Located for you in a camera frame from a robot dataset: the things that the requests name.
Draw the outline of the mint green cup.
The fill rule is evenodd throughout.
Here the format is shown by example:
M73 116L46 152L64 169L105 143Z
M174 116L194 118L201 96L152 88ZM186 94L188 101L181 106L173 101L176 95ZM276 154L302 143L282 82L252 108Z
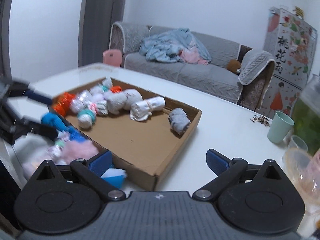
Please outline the mint green cup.
M288 115L276 111L267 134L268 140L274 144L282 142L294 125L295 122Z

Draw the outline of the pile of seed shells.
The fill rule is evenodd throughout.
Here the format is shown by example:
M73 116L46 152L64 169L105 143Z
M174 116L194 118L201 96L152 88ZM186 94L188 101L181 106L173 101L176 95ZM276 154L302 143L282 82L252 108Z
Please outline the pile of seed shells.
M271 119L267 118L264 115L254 115L252 118L250 118L250 120L253 123L258 122L258 123L264 125L265 127L270 127L271 126L271 122L272 122Z

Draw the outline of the white knitted sock roll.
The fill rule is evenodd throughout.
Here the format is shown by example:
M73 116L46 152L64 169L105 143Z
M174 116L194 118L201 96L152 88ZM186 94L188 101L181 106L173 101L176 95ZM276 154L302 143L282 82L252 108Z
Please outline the white knitted sock roll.
M107 98L107 110L111 114L118 115L120 110L129 111L134 103L142 100L142 95L136 89L126 89Z

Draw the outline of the brown plush toy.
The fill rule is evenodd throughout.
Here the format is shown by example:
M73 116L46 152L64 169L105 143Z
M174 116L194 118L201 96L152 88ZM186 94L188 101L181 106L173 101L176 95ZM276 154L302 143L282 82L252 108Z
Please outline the brown plush toy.
M227 64L226 69L236 75L239 75L241 72L241 63L238 60L231 59Z

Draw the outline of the white rolled sock with band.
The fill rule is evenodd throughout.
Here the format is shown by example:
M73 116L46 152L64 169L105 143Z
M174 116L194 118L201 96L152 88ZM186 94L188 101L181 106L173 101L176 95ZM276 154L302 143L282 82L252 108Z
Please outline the white rolled sock with band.
M161 96L135 102L131 105L130 119L134 121L146 121L154 111L161 111L165 107L165 100Z

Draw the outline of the pink garment on sofa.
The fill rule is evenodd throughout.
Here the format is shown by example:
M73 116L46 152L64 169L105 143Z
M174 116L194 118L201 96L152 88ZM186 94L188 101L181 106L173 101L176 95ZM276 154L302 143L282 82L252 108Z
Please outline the pink garment on sofa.
M205 59L200 55L197 43L191 41L188 47L185 47L179 51L180 59L185 63L190 64L204 64L207 65L210 63L210 60Z

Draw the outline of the green glass jar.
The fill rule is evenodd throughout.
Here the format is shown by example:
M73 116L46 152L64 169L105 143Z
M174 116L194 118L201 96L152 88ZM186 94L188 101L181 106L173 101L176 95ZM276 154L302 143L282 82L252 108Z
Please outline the green glass jar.
M295 122L293 133L306 143L311 156L319 149L319 91L319 75L313 74L291 113L291 118Z

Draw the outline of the clear glass cup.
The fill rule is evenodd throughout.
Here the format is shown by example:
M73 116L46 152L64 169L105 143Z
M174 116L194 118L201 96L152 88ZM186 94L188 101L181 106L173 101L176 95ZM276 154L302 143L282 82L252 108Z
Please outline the clear glass cup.
M309 148L305 141L297 135L287 135L284 139L287 145L285 154L282 157L283 163L288 161L301 161L305 158L305 152L308 152Z

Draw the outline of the pink fluffy sock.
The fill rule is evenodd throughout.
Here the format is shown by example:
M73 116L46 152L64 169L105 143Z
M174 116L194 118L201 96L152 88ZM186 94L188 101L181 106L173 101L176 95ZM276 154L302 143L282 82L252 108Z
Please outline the pink fluffy sock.
M97 155L99 150L90 140L78 141L58 141L47 150L49 159L56 165L68 165L75 159L88 160Z

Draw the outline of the white teal sock roll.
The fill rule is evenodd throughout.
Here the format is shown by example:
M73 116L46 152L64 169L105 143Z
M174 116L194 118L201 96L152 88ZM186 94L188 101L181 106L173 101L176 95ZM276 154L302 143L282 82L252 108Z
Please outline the white teal sock roll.
M88 130L94 125L97 114L92 109L83 109L77 114L78 126L80 129Z

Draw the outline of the grey sock roll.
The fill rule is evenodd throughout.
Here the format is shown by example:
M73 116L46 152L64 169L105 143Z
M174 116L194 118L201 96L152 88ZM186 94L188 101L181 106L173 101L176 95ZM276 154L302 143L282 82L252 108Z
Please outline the grey sock roll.
M189 128L191 121L182 108L175 108L168 116L170 128L179 135L183 135Z

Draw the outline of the shallow cardboard box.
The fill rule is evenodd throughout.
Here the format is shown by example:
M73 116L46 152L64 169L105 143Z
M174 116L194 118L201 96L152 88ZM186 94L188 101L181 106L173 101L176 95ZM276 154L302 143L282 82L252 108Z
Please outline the shallow cardboard box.
M144 122L130 119L128 111L118 115L97 117L93 127L81 131L97 146L112 152L116 168L124 169L129 181L146 191L157 189L196 131L201 110L183 102L165 98L161 111L153 112ZM168 116L173 109L182 108L191 121L183 135L170 128Z

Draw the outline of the clear plastic bowl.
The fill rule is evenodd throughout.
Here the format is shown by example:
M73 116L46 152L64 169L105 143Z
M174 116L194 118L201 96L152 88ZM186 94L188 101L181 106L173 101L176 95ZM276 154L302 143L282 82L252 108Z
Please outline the clear plastic bowl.
M284 170L306 205L308 215L319 214L319 152L311 156L292 147L283 156Z

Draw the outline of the pink plastic child chair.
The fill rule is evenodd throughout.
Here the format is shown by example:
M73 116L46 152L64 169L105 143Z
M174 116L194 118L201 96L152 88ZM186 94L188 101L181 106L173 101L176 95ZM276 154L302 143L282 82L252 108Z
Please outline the pink plastic child chair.
M120 67L122 63L122 52L118 49L104 51L103 63L114 67Z

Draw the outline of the floral decorated refrigerator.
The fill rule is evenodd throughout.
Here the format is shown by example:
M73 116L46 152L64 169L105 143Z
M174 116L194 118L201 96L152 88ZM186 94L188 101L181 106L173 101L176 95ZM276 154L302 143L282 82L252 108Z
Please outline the floral decorated refrigerator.
M264 50L273 55L275 68L261 114L291 114L309 79L316 43L317 30L310 24L285 9L270 9Z

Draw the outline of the light blue blanket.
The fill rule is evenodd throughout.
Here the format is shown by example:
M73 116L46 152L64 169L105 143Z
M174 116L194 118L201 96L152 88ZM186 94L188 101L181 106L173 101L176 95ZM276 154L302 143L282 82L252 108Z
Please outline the light blue blanket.
M182 28L144 38L139 53L150 62L184 63L179 57L179 51L188 47L191 41L197 43L200 55L211 62L212 57L203 43L189 29Z

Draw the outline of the orange sock roll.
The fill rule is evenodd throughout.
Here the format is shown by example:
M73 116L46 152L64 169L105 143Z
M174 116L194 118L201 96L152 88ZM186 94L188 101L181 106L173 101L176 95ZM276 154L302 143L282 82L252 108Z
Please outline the orange sock roll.
M61 116L66 116L68 111L70 110L71 102L73 99L75 99L75 97L75 94L64 92L58 98L57 102L53 104L52 109Z

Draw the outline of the grey covered sofa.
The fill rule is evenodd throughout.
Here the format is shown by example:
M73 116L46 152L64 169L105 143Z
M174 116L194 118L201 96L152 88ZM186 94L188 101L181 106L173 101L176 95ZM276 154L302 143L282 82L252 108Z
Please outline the grey covered sofa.
M275 68L272 54L216 36L191 31L209 51L212 57L209 64L146 61L139 53L143 39L169 30L173 29L114 22L111 27L109 48L122 52L121 66L125 69L200 90L253 111L261 109ZM241 63L239 75L226 69L231 59Z

